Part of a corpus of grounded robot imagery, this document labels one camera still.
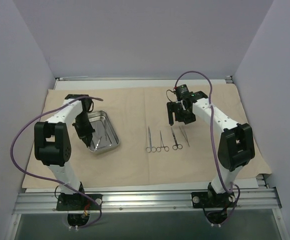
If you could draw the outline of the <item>right side aluminium rail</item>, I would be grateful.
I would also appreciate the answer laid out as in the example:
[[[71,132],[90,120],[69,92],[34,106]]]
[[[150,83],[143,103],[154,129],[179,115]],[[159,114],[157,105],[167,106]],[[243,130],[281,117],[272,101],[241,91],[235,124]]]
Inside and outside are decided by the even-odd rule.
[[[236,179],[235,184],[243,189],[258,189],[266,188],[266,183],[263,174],[259,174],[253,178]]]

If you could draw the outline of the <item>front aluminium rail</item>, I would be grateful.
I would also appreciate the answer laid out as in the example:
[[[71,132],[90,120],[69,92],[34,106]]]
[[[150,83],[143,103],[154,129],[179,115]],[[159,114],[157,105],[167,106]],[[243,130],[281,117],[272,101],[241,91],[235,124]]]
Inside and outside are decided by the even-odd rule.
[[[183,191],[128,191],[103,192],[103,213],[187,212],[199,211],[192,207],[190,190]],[[275,189],[243,189],[236,210],[280,209]],[[15,214],[56,214],[56,198],[51,192],[20,193]]]

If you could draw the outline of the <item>steel surgical scissors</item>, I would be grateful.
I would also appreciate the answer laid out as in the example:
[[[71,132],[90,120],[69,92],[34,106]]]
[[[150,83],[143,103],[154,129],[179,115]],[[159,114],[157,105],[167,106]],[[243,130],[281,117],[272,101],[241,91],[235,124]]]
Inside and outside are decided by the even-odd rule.
[[[151,131],[150,127],[148,127],[148,146],[146,147],[147,153],[155,153],[157,151],[156,147],[152,145]]]

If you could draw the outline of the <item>steel instrument tray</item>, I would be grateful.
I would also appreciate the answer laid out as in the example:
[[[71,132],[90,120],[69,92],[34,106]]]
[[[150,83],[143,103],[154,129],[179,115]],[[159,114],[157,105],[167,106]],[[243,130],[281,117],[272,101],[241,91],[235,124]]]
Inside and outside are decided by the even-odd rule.
[[[120,140],[109,118],[104,110],[98,110],[88,114],[89,121],[95,129],[90,146],[90,151],[94,154],[102,154],[114,150],[119,146]],[[102,136],[98,151],[94,151],[98,139]]]

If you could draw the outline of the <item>back aluminium rail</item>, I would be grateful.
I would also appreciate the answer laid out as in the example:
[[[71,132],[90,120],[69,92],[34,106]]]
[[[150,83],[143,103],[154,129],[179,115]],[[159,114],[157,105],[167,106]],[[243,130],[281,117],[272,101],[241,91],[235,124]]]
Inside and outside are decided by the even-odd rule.
[[[91,77],[91,76],[66,76],[66,77],[56,77],[58,81],[133,81],[133,80],[176,80],[170,77]]]

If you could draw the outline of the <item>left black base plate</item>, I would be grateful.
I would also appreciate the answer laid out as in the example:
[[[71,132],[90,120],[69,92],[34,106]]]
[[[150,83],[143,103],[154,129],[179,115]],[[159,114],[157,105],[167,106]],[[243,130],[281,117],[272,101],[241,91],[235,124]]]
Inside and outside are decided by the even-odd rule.
[[[64,194],[58,196],[57,211],[99,210],[95,203],[80,194]]]

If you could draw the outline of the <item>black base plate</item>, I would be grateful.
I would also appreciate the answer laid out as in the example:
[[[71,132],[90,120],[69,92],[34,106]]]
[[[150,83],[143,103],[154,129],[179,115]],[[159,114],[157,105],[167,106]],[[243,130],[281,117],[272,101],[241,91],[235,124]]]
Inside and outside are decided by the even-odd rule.
[[[192,206],[195,209],[223,209],[231,207],[236,200],[234,193],[208,194],[207,191],[191,192]]]
[[[57,211],[99,210],[95,203],[80,194],[64,194],[58,196]]]

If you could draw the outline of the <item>aluminium rail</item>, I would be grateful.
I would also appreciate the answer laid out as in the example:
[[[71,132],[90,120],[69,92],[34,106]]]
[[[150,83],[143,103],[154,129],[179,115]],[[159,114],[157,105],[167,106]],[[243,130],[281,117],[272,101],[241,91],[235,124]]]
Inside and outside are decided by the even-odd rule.
[[[258,189],[266,188],[266,183],[263,174],[259,174],[253,178],[236,179],[235,184],[243,189]]]
[[[190,190],[183,191],[128,191],[103,192],[103,213],[187,212],[199,211],[192,207]],[[275,189],[243,189],[236,210],[280,209]],[[51,192],[20,193],[15,214],[56,214],[56,198]]]
[[[133,81],[133,80],[176,80],[170,77],[91,77],[91,76],[66,76],[66,77],[56,77],[58,81]]]

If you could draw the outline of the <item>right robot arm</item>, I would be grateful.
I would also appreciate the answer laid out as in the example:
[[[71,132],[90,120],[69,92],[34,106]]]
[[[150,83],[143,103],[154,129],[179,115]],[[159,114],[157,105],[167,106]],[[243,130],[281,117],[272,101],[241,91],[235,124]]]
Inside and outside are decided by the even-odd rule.
[[[225,200],[224,193],[232,192],[240,170],[255,157],[252,128],[228,117],[212,103],[211,95],[202,91],[189,91],[183,84],[174,87],[173,93],[177,100],[166,104],[170,126],[175,121],[187,125],[197,117],[209,124],[217,176],[206,196],[210,205],[219,206]]]

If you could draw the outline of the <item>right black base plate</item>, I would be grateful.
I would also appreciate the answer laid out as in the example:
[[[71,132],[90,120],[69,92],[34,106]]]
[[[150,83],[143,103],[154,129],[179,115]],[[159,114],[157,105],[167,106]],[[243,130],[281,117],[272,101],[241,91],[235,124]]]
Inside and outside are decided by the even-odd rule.
[[[195,209],[223,209],[231,207],[236,200],[234,193],[208,194],[207,191],[191,192],[192,206]]]

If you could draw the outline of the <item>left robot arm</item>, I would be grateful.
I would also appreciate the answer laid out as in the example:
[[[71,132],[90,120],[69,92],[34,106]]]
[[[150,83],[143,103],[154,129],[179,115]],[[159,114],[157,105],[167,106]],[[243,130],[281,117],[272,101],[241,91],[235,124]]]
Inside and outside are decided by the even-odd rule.
[[[89,95],[69,94],[60,110],[46,121],[34,125],[35,158],[51,170],[59,183],[60,196],[75,210],[85,206],[86,197],[81,194],[82,183],[69,162],[71,143],[68,126],[74,126],[78,138],[89,148],[95,132],[88,118],[92,106],[93,100]]]

